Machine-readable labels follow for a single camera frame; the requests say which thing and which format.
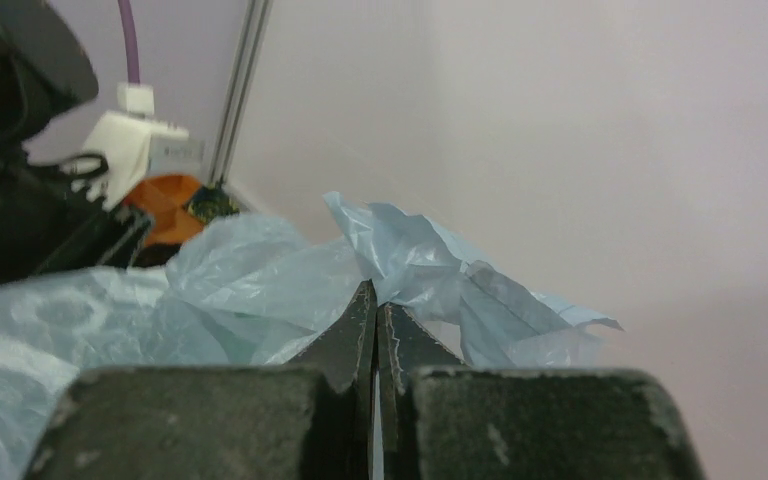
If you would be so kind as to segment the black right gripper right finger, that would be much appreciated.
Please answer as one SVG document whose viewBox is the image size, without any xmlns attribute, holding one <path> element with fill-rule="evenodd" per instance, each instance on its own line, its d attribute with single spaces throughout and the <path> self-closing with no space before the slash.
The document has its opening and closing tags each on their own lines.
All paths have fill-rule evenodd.
<svg viewBox="0 0 768 480">
<path fill-rule="evenodd" d="M 701 479 L 667 390 L 633 369 L 478 369 L 377 311 L 387 479 Z"/>
</svg>

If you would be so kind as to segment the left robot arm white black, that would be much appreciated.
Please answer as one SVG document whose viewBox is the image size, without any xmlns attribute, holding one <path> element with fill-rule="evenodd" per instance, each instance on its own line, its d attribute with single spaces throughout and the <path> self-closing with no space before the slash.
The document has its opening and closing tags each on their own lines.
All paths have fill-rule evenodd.
<svg viewBox="0 0 768 480">
<path fill-rule="evenodd" d="M 92 266 L 130 266 L 151 217 L 106 207 L 90 184 L 107 157 L 82 151 L 40 165 L 24 143 L 94 100 L 98 80 L 82 45 L 45 1 L 0 1 L 0 285 Z"/>
</svg>

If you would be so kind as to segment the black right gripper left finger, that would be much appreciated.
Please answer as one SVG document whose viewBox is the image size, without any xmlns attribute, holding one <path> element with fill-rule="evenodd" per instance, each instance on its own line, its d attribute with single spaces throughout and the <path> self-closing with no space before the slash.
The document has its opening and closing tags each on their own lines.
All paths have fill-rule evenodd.
<svg viewBox="0 0 768 480">
<path fill-rule="evenodd" d="M 373 284 L 281 365 L 108 367 L 61 395 L 27 479 L 369 479 Z"/>
</svg>

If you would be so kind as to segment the light blue plastic trash bag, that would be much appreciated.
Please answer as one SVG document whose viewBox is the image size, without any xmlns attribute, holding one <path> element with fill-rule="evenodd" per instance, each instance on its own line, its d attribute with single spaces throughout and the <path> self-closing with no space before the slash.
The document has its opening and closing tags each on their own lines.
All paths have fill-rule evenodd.
<svg viewBox="0 0 768 480">
<path fill-rule="evenodd" d="M 280 364 L 330 327 L 359 284 L 477 367 L 580 366 L 605 314 L 532 292 L 462 237 L 388 203 L 325 202 L 341 236 L 287 220 L 218 220 L 166 265 L 93 267 L 0 286 L 0 479 L 15 479 L 61 392 L 112 365 Z"/>
</svg>

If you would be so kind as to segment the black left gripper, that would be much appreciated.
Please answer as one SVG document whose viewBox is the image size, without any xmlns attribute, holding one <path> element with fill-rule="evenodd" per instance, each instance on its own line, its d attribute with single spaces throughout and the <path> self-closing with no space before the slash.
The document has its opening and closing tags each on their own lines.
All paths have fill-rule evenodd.
<svg viewBox="0 0 768 480">
<path fill-rule="evenodd" d="M 154 226 L 152 216 L 89 199 L 106 158 L 80 152 L 31 165 L 24 152 L 0 155 L 0 285 L 93 266 L 126 268 Z"/>
</svg>

